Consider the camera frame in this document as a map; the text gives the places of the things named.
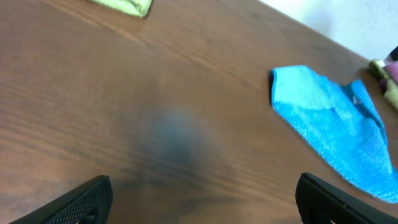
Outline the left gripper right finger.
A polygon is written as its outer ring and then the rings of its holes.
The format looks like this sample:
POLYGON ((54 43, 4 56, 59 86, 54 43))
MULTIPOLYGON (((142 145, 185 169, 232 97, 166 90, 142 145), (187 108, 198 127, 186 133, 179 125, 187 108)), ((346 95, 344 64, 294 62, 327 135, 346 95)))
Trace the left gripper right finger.
POLYGON ((308 172, 298 180, 295 201, 304 224, 397 224, 397 218, 308 172))

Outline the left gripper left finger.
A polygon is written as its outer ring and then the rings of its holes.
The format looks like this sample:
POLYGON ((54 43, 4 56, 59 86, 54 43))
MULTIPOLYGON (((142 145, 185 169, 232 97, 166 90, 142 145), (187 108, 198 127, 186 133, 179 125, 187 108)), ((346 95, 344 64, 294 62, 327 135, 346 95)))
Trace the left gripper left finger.
POLYGON ((110 179, 99 175, 11 224, 106 224, 112 202, 110 179))

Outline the blue microfiber cloth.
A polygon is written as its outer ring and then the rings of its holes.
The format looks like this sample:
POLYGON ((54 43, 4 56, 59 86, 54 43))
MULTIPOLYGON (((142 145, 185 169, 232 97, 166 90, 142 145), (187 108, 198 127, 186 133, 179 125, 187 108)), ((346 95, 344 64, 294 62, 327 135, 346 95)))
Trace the blue microfiber cloth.
POLYGON ((271 70, 271 105, 339 175, 397 203, 397 169, 385 125, 361 80, 340 85, 306 65, 271 70))

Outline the green crumpled cloth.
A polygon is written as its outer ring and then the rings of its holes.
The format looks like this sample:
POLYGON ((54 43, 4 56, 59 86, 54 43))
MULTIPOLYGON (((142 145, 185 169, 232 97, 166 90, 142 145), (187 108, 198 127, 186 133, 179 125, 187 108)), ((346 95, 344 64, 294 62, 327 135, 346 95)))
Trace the green crumpled cloth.
POLYGON ((384 98, 397 111, 397 85, 384 70, 385 66, 382 60, 371 60, 368 63, 371 74, 379 81, 384 98))

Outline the purple crumpled cloth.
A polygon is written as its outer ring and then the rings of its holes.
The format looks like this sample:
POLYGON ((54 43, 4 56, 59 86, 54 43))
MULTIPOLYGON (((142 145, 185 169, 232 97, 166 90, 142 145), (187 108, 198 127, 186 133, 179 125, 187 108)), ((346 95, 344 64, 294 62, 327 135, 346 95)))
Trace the purple crumpled cloth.
POLYGON ((398 61, 393 61, 384 67, 386 73, 398 85, 398 61))

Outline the folded green cloth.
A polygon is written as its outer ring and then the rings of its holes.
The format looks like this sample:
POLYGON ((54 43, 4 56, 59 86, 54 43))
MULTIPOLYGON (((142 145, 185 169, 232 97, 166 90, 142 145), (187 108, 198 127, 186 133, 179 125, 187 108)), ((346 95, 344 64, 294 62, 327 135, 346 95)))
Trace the folded green cloth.
POLYGON ((120 11, 124 14, 144 18, 149 12, 152 0, 91 0, 102 6, 120 11))

